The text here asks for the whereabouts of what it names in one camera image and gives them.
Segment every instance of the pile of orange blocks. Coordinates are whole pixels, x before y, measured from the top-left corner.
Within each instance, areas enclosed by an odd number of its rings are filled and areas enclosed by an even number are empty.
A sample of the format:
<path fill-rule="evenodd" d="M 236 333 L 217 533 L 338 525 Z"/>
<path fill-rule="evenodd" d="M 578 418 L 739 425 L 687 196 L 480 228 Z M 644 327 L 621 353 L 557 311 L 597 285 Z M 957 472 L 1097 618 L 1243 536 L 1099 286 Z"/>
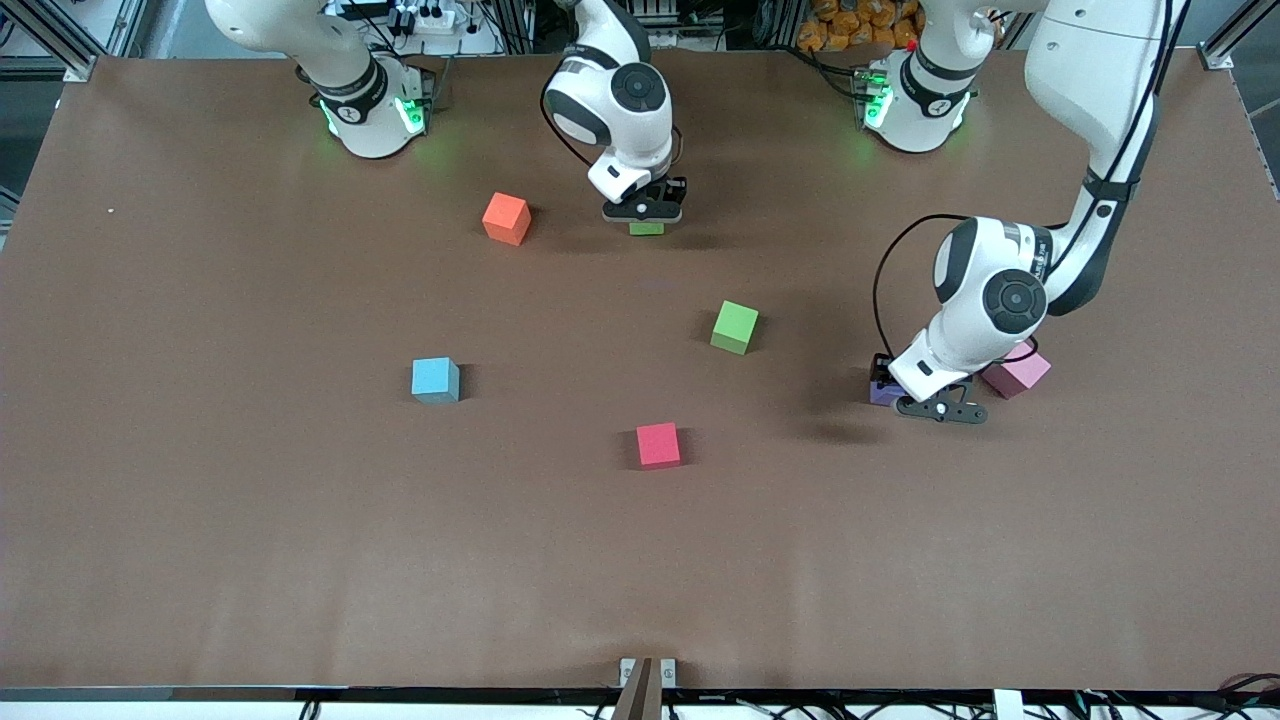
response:
<path fill-rule="evenodd" d="M 918 0 L 809 0 L 814 19 L 800 26 L 796 47 L 805 53 L 840 51 L 883 42 L 906 47 L 924 31 Z"/>

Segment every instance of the table surface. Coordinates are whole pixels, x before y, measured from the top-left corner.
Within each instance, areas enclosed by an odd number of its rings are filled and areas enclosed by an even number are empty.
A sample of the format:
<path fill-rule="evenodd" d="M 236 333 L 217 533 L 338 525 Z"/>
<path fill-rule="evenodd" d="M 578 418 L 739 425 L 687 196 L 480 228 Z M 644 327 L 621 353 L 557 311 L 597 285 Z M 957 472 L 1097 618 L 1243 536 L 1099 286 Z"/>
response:
<path fill-rule="evenodd" d="M 1280 266 L 1231 79 L 1181 54 L 1100 297 L 980 428 L 865 404 L 925 213 L 1062 220 L 1080 141 L 997 54 L 906 156 L 786 55 L 659 53 L 684 223 L 599 220 L 553 58 L 458 64 L 401 155 L 284 61 L 104 60 L 0 255 L 0 683 L 1206 688 L 1280 660 Z M 526 197 L 522 247 L 485 238 Z M 887 332 L 936 311 L 933 224 Z M 746 356 L 719 304 L 760 310 Z M 408 396 L 415 357 L 465 398 Z M 675 421 L 687 466 L 632 469 Z"/>

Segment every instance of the blue cube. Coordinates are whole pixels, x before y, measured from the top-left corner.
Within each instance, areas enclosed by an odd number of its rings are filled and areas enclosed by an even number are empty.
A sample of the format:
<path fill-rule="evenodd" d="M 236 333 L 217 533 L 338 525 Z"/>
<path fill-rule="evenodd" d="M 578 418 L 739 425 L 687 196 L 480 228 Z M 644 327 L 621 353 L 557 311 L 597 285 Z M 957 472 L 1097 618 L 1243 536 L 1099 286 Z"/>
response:
<path fill-rule="evenodd" d="M 462 373 L 448 357 L 413 360 L 411 392 L 419 402 L 439 405 L 461 400 Z"/>

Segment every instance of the orange cube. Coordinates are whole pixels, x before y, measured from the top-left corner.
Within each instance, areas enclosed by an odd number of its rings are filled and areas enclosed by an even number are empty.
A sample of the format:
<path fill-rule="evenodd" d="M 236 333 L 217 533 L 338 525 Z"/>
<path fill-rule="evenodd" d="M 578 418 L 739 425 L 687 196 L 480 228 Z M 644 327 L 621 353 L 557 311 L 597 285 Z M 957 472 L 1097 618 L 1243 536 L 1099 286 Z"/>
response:
<path fill-rule="evenodd" d="M 530 220 L 529 202 L 511 195 L 494 192 L 493 200 L 489 201 L 489 209 L 484 211 L 484 231 L 498 242 L 520 245 L 525 242 Z"/>

